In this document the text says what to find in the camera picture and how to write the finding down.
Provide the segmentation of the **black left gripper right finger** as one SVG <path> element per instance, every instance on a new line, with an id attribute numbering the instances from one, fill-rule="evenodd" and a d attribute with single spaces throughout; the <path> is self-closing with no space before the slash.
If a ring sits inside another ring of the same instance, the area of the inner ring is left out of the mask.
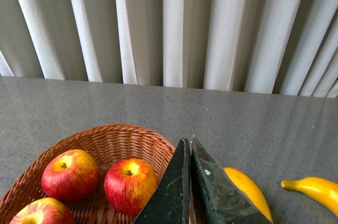
<path id="1" fill-rule="evenodd" d="M 192 138 L 191 165 L 194 207 L 200 223 L 271 223 L 196 137 Z"/>

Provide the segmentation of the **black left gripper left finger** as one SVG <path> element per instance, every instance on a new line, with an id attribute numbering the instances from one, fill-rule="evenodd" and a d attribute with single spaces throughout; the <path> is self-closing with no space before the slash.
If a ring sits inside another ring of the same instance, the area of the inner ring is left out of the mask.
<path id="1" fill-rule="evenodd" d="M 146 206 L 134 223 L 189 223 L 191 152 L 188 140 L 177 148 Z"/>

